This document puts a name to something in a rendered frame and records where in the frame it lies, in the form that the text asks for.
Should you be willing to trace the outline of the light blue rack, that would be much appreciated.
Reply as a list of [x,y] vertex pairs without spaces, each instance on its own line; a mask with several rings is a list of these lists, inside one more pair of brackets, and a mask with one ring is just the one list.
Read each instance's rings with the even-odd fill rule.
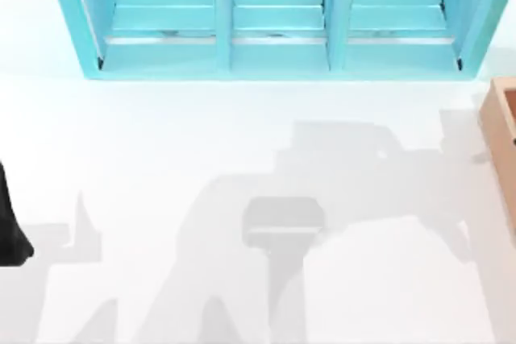
[[509,0],[58,0],[94,80],[469,80]]

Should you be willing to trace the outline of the salmon-coloured shallow box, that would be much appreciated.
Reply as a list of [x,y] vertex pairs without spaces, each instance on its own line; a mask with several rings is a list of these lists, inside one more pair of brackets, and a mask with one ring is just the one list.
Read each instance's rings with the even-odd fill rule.
[[516,243],[516,77],[491,79],[479,118]]

